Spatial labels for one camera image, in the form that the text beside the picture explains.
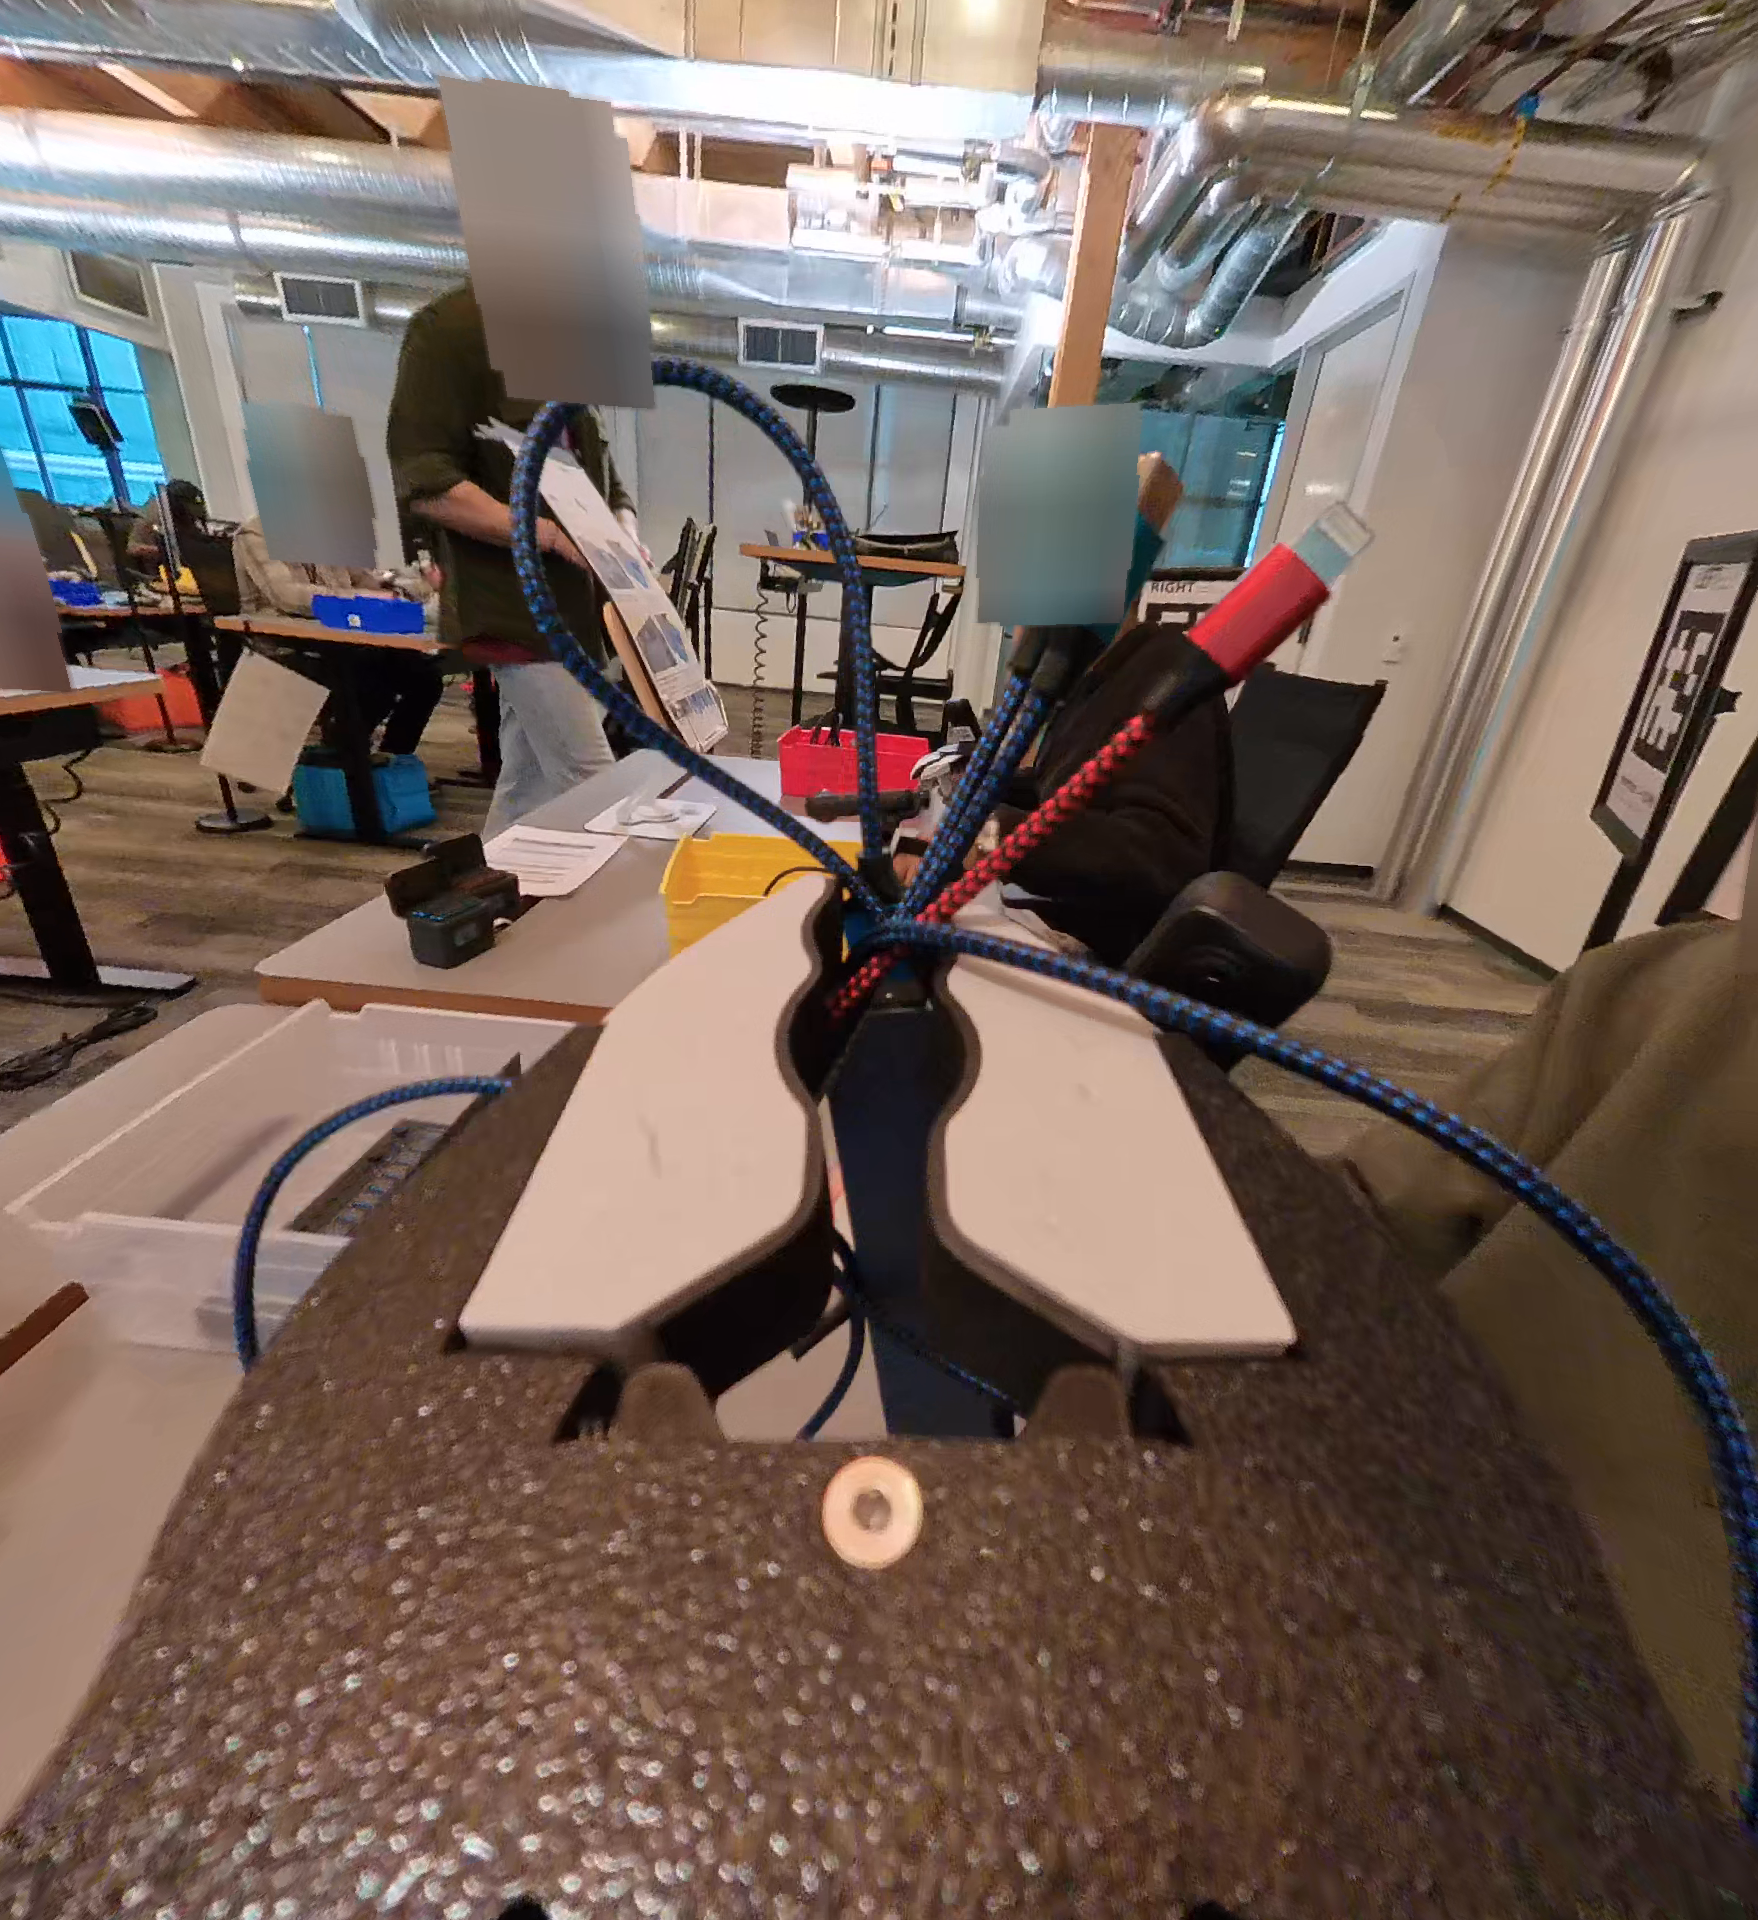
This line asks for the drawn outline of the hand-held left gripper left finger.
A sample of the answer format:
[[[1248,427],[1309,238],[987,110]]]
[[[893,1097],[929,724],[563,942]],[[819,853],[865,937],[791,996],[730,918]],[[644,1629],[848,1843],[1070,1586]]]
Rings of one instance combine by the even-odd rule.
[[[606,1017],[459,1310],[469,1348],[645,1357],[795,1247],[825,1203],[795,1017],[840,903],[799,872]]]

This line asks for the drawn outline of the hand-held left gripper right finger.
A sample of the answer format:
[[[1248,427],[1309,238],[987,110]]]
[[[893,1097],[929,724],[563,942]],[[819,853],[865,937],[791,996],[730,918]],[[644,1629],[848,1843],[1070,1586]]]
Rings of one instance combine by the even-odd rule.
[[[1251,1361],[1297,1339],[1153,1027],[985,961],[939,981],[962,1055],[931,1128],[933,1227],[985,1287],[1095,1354]]]

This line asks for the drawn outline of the wooden standing desk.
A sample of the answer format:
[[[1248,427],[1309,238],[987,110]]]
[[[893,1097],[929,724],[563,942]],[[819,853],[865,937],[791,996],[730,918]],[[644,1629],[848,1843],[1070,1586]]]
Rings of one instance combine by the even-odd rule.
[[[187,996],[192,972],[102,965],[75,909],[56,835],[27,766],[85,756],[102,740],[99,709],[155,695],[155,675],[69,666],[67,690],[0,688],[0,853],[9,897],[22,909],[34,956],[0,956],[0,999],[116,1009]]]

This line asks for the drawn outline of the black chair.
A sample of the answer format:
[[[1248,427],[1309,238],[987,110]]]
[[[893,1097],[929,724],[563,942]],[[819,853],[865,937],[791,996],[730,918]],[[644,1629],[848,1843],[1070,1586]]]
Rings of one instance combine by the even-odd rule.
[[[1264,662],[1230,709],[1232,821],[1223,870],[1268,889],[1340,782],[1376,711],[1384,680],[1336,683]]]

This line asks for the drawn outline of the grey table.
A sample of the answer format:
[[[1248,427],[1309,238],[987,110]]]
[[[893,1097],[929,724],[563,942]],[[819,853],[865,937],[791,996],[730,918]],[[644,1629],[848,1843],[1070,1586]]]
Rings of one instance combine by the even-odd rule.
[[[528,816],[530,826],[582,830],[626,797],[663,794],[680,772],[657,753],[636,753],[537,809]],[[795,847],[769,835],[763,823],[709,785],[693,781],[676,797],[718,807],[701,838],[772,838],[779,869],[799,862]],[[276,1006],[320,1000],[335,1012],[385,1005],[560,1022],[604,1020],[667,963],[660,884],[669,857],[663,844],[628,841],[576,892],[532,903],[491,948],[449,971],[427,968],[412,956],[407,925],[377,894],[257,963],[257,999]]]

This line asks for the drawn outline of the yellow plastic bin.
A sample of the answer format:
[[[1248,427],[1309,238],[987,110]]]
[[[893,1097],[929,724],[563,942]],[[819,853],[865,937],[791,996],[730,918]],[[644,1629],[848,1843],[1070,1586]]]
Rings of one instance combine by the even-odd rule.
[[[667,956],[678,959],[798,879],[827,870],[816,853],[778,832],[684,838],[657,886]]]

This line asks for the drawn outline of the black device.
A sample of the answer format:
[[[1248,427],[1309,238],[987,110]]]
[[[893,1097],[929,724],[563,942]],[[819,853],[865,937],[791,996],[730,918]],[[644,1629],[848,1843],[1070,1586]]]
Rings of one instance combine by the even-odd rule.
[[[289,1218],[289,1233],[353,1238],[439,1152],[449,1130],[442,1121],[397,1121]]]

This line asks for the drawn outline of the black battery case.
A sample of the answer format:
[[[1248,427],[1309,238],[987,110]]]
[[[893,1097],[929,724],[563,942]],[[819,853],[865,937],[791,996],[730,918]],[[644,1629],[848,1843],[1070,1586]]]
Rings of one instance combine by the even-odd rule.
[[[491,951],[502,927],[532,900],[518,876],[495,869],[475,832],[449,837],[384,883],[385,906],[405,929],[414,963],[452,971]]]

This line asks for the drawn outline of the white paper sheet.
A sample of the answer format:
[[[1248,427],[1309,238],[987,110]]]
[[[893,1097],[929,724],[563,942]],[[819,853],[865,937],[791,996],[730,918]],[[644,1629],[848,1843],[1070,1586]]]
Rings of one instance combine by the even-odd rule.
[[[565,900],[628,847],[622,832],[535,829],[516,823],[481,841],[485,866],[507,875],[524,900]]]

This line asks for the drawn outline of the red plastic bin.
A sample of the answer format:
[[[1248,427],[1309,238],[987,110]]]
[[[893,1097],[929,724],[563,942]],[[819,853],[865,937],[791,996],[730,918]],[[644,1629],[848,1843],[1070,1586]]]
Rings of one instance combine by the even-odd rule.
[[[880,733],[874,739],[876,791],[899,794],[913,787],[913,772],[933,751],[923,737]],[[778,789],[788,801],[858,797],[858,737],[830,724],[788,729],[775,742]]]

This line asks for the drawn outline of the blue bag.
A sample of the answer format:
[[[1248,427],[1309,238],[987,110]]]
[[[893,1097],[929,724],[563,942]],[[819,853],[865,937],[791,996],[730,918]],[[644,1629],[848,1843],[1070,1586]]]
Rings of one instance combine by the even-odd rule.
[[[418,754],[374,753],[364,766],[324,748],[303,753],[289,774],[289,807],[303,838],[395,844],[437,823],[434,789]]]

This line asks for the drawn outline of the clear plastic bin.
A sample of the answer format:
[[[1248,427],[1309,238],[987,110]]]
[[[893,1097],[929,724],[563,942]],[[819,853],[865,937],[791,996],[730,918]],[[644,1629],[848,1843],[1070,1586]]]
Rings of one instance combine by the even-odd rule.
[[[107,1333],[129,1344],[231,1359],[233,1264],[268,1172],[303,1135],[346,1109],[436,1082],[509,1081],[570,1032],[565,1020],[418,1006],[274,1011],[262,1035],[165,1092],[140,1116],[7,1205],[59,1277],[85,1290]],[[368,1145],[403,1121],[449,1132],[472,1095],[409,1097],[355,1114],[309,1149],[271,1201],[252,1266],[257,1347],[348,1247],[292,1233],[292,1217]]]

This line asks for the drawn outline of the printed poster board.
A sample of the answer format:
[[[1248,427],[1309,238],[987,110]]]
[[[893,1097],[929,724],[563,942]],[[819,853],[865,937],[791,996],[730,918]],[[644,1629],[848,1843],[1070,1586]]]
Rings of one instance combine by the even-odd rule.
[[[539,523],[557,524],[578,561],[544,548],[539,567],[555,613],[595,668],[632,705],[690,746],[714,748],[725,715],[705,680],[685,618],[674,611],[638,533],[632,502],[589,408],[570,408],[539,479]],[[459,561],[456,616],[461,651],[498,696],[495,797],[530,787],[548,801],[611,765],[623,724],[606,715],[541,641],[507,547],[475,540]]]

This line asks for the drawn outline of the framed tag poster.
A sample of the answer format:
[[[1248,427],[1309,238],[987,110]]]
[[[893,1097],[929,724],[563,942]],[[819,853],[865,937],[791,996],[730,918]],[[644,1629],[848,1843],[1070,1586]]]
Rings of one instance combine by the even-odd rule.
[[[1758,530],[1681,548],[1589,823],[1617,858],[1581,948],[1616,941],[1712,727],[1738,706],[1723,688],[1758,594]]]

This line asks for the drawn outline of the hanging paper sheet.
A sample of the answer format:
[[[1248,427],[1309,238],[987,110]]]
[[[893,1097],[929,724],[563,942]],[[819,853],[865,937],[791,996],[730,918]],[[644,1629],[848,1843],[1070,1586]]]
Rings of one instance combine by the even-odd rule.
[[[278,801],[292,787],[325,700],[324,684],[243,649],[206,727],[200,766]]]

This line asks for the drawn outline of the person's olive jacket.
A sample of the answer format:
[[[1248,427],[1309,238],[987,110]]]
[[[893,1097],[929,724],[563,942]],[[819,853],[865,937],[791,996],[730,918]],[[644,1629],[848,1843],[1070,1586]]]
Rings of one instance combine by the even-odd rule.
[[[1758,1195],[1706,1208],[1702,1177],[1638,1214],[1604,1206],[1704,1337],[1758,1446]],[[1739,1775],[1739,1646],[1707,1450],[1651,1343],[1583,1263],[1489,1182],[1450,1185],[1443,1292],[1563,1475],[1634,1644],[1700,1773]]]

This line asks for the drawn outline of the black round stand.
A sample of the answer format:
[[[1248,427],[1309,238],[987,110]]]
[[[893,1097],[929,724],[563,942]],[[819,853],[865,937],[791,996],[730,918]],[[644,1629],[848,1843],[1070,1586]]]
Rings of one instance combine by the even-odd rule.
[[[802,419],[804,424],[804,446],[809,461],[817,457],[817,430],[821,419],[840,419],[856,408],[856,399],[840,389],[831,389],[811,382],[773,382],[769,389],[769,399],[778,403],[788,412],[793,412]],[[788,589],[791,600],[791,668],[788,683],[788,724],[798,727],[802,720],[804,706],[804,678],[805,678],[805,660],[807,660],[807,597],[814,592],[814,587],[795,576],[793,584]]]

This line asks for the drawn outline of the window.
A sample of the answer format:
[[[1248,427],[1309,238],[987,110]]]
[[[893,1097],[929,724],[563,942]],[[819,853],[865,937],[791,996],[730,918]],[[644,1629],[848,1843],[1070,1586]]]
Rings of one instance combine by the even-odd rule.
[[[0,454],[11,486],[63,509],[142,509],[169,477],[138,349],[0,314]]]

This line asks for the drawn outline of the wooden post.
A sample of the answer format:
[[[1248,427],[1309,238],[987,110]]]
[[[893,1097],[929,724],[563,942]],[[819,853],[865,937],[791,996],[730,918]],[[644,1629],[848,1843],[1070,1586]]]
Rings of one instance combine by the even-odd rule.
[[[1138,128],[1115,122],[1085,126],[1045,396],[1049,410],[1095,403],[1138,154]]]

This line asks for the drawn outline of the silver ventilation duct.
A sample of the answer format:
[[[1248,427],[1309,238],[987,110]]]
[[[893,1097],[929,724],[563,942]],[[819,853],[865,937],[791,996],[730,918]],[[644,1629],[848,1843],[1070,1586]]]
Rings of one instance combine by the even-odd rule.
[[[650,300],[1009,336],[974,263],[883,238],[795,247],[784,189],[630,178]],[[0,108],[0,240],[175,267],[437,286],[466,277],[449,154],[49,108]]]

